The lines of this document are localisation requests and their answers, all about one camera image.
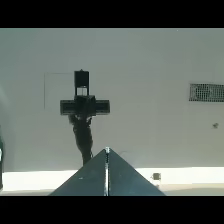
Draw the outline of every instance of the gray triangle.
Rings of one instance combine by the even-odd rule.
[[[110,196],[165,196],[113,150],[109,153]]]
[[[50,196],[104,196],[105,161],[102,150]]]

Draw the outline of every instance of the vent grille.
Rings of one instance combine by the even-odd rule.
[[[191,84],[189,101],[224,102],[224,85]]]

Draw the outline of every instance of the gray surface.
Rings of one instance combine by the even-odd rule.
[[[5,171],[82,166],[59,107],[80,69],[111,102],[92,122],[94,154],[110,146],[135,168],[224,167],[223,104],[188,101],[189,83],[224,83],[223,39],[224,29],[0,29]]]
[[[50,196],[104,196],[105,160],[102,150]]]
[[[109,196],[165,196],[117,153],[109,153]]]

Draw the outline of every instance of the black grid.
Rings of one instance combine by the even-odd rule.
[[[191,84],[189,101],[224,102],[224,85]]]

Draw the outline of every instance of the white strip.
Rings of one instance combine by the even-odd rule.
[[[224,183],[224,167],[138,168],[152,181],[153,173],[161,173],[161,185]],[[52,190],[59,187],[77,170],[3,173],[3,191]]]

